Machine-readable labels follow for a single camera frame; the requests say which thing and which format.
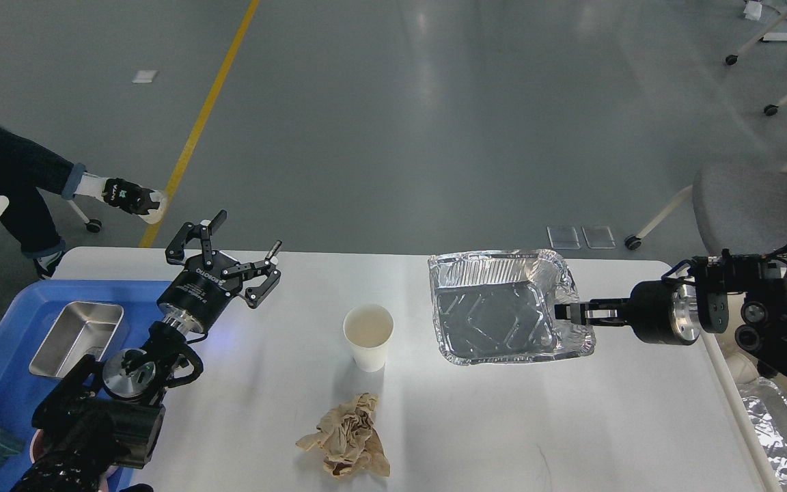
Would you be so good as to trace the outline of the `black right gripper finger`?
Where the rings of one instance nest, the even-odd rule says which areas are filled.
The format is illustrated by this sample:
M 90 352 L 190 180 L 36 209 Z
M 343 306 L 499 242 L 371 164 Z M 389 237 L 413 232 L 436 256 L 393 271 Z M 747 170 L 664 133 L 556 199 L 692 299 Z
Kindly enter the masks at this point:
M 624 312 L 627 301 L 614 298 L 555 304 L 555 318 L 579 326 L 628 327 L 631 326 L 631 321 Z

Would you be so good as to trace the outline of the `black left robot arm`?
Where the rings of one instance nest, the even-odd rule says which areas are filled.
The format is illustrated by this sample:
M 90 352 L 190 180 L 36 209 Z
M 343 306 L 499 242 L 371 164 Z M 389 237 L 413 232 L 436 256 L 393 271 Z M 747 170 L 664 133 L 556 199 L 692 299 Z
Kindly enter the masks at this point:
M 258 308 L 281 278 L 281 241 L 254 262 L 213 248 L 225 220 L 221 210 L 207 224 L 185 222 L 169 243 L 165 259 L 180 271 L 156 300 L 161 318 L 143 345 L 106 360 L 82 356 L 38 405 L 31 424 L 47 449 L 13 490 L 96 491 L 110 467 L 150 462 L 168 390 L 195 382 L 205 370 L 188 333 L 205 340 L 232 300 Z

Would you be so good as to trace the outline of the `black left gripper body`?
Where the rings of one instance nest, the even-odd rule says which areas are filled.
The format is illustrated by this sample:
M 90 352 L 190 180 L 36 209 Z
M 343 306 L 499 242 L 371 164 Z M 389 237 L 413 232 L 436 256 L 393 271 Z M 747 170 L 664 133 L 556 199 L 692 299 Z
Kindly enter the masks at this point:
M 191 256 L 156 300 L 158 308 L 165 316 L 181 318 L 191 332 L 208 333 L 243 285 L 238 277 L 222 278 L 224 270 L 239 264 L 231 256 L 213 256 L 210 264 Z

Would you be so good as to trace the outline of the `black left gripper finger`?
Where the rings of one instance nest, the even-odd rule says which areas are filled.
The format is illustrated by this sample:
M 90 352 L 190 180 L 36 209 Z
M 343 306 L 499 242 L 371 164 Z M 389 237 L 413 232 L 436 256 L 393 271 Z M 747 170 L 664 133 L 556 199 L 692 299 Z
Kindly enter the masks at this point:
M 222 271 L 228 266 L 227 256 L 212 248 L 212 235 L 227 221 L 227 211 L 221 210 L 209 224 L 184 222 L 178 233 L 165 248 L 167 264 L 184 266 L 189 271 Z M 185 249 L 194 240 L 199 241 L 200 253 L 187 258 Z
M 223 267 L 221 287 L 227 296 L 243 298 L 250 309 L 259 308 L 266 296 L 280 282 L 281 271 L 277 266 L 276 254 L 281 246 L 282 241 L 277 240 L 262 260 L 255 262 L 233 260 L 231 264 Z

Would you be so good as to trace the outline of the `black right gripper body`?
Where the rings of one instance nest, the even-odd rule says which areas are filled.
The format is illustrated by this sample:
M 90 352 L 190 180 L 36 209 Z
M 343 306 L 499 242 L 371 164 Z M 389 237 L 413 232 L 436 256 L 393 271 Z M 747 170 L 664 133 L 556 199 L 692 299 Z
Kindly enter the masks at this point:
M 690 346 L 702 332 L 695 287 L 662 281 L 637 284 L 630 295 L 630 325 L 641 342 Z

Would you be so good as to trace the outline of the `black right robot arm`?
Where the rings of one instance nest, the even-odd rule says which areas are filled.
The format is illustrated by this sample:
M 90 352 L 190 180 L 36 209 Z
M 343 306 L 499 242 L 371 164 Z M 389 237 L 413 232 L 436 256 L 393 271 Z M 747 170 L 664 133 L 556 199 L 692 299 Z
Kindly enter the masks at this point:
M 556 320 L 580 326 L 629 326 L 647 344 L 689 346 L 701 333 L 724 333 L 728 298 L 741 294 L 740 349 L 787 377 L 787 244 L 765 254 L 693 256 L 628 298 L 555 305 Z

